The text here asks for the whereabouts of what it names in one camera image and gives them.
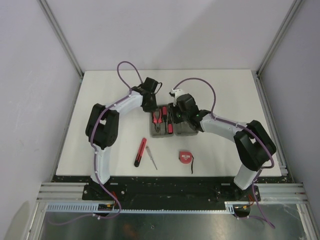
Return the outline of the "pink handle bit screwdriver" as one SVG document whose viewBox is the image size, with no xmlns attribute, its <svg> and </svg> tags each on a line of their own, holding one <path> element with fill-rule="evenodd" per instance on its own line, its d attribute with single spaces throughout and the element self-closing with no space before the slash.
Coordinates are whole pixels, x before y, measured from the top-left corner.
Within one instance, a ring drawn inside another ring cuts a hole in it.
<svg viewBox="0 0 320 240">
<path fill-rule="evenodd" d="M 163 118 L 163 122 L 166 123 L 168 118 L 168 110 L 166 106 L 162 107 L 162 118 Z"/>
</svg>

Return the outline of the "small pink handle screwdriver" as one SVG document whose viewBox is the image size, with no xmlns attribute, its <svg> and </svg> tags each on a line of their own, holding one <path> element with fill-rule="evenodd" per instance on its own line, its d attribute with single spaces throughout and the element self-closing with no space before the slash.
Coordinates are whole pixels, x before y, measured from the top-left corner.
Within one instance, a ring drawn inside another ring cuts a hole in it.
<svg viewBox="0 0 320 240">
<path fill-rule="evenodd" d="M 173 134 L 173 125 L 171 123 L 168 124 L 168 133 Z"/>
</svg>

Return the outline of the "grey plastic tool case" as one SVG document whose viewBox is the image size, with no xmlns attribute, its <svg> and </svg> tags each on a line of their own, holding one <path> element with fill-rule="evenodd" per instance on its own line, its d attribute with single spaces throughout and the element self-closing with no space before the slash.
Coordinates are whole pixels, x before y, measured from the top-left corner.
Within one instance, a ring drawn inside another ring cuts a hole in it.
<svg viewBox="0 0 320 240">
<path fill-rule="evenodd" d="M 161 108 L 162 112 L 162 107 L 166 106 L 167 107 L 167 122 L 163 121 L 163 116 L 162 116 L 162 123 L 160 125 L 160 132 L 155 131 L 155 126 L 153 124 L 153 112 L 150 113 L 150 129 L 149 133 L 152 138 L 167 138 L 167 137 L 172 137 L 173 135 L 176 135 L 178 137 L 188 137 L 188 136 L 195 136 L 198 134 L 198 130 L 193 130 L 189 124 L 185 121 L 181 123 L 174 123 L 173 121 L 173 104 L 169 103 L 166 105 L 158 105 L 156 107 L 156 110 L 158 108 Z M 168 133 L 168 124 L 171 123 L 173 127 L 173 134 Z"/>
</svg>

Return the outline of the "pink black pliers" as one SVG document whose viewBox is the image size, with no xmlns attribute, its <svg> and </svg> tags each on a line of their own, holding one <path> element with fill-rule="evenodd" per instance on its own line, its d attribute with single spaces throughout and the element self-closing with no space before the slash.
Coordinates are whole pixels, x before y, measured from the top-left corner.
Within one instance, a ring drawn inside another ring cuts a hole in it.
<svg viewBox="0 0 320 240">
<path fill-rule="evenodd" d="M 161 123 L 163 122 L 161 108 L 158 108 L 152 113 L 152 122 L 154 124 L 155 131 L 159 133 L 161 131 Z"/>
</svg>

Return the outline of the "red tape measure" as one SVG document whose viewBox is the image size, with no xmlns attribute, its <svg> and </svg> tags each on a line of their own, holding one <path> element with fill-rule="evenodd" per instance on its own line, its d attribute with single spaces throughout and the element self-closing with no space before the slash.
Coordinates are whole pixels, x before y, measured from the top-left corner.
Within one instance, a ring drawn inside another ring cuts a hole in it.
<svg viewBox="0 0 320 240">
<path fill-rule="evenodd" d="M 194 155 L 190 151 L 179 151 L 179 161 L 184 165 L 190 165 L 191 174 L 194 173 L 194 159 Z"/>
</svg>

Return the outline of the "clear tester screwdriver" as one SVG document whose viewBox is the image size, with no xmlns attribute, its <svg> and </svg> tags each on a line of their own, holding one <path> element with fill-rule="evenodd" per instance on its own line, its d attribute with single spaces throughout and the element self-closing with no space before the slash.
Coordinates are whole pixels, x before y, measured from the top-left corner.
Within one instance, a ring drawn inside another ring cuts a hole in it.
<svg viewBox="0 0 320 240">
<path fill-rule="evenodd" d="M 146 150 L 146 152 L 147 152 L 147 154 L 148 154 L 148 156 L 149 156 L 152 164 L 154 165 L 155 169 L 157 170 L 158 168 L 157 168 L 157 165 L 156 165 L 155 160 L 154 160 L 154 158 L 153 158 L 151 149 L 149 148 L 149 146 L 146 146 L 146 147 L 145 147 L 145 150 Z"/>
</svg>

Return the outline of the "pink black utility knife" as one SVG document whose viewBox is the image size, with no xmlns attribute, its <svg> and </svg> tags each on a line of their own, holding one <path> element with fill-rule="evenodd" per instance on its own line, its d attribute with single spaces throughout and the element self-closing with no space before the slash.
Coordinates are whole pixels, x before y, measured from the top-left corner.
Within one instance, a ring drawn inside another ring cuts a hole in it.
<svg viewBox="0 0 320 240">
<path fill-rule="evenodd" d="M 141 140 L 141 143 L 140 143 L 140 146 L 139 146 L 139 149 L 138 149 L 135 161 L 134 161 L 134 166 L 136 168 L 139 167 L 139 165 L 141 163 L 142 156 L 143 156 L 143 153 L 144 153 L 144 150 L 145 150 L 145 147 L 146 147 L 146 143 L 147 143 L 147 139 L 144 137 Z"/>
</svg>

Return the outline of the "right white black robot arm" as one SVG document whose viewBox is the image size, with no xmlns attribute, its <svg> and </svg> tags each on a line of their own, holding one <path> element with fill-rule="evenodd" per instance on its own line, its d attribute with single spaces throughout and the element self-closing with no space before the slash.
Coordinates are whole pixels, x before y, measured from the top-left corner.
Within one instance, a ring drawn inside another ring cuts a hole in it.
<svg viewBox="0 0 320 240">
<path fill-rule="evenodd" d="M 235 143 L 241 166 L 233 182 L 222 192 L 242 201 L 262 170 L 275 166 L 273 155 L 277 148 L 263 125 L 257 120 L 239 123 L 199 109 L 193 96 L 181 89 L 171 90 L 169 95 L 173 97 L 170 108 L 174 123 L 186 122 L 194 131 L 215 134 Z"/>
</svg>

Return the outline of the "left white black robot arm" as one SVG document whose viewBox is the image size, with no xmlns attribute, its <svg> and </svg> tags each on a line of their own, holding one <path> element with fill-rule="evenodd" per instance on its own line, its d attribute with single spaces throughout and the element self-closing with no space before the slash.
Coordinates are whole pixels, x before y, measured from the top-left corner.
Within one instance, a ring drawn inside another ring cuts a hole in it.
<svg viewBox="0 0 320 240">
<path fill-rule="evenodd" d="M 92 107 L 85 135 L 94 149 L 91 179 L 97 183 L 93 194 L 98 199 L 105 200 L 111 193 L 111 188 L 105 183 L 111 177 L 111 149 L 118 137 L 120 117 L 139 107 L 145 113 L 154 112 L 157 108 L 158 86 L 161 87 L 162 83 L 147 77 L 140 85 L 130 88 L 126 96 L 109 106 L 97 103 Z"/>
</svg>

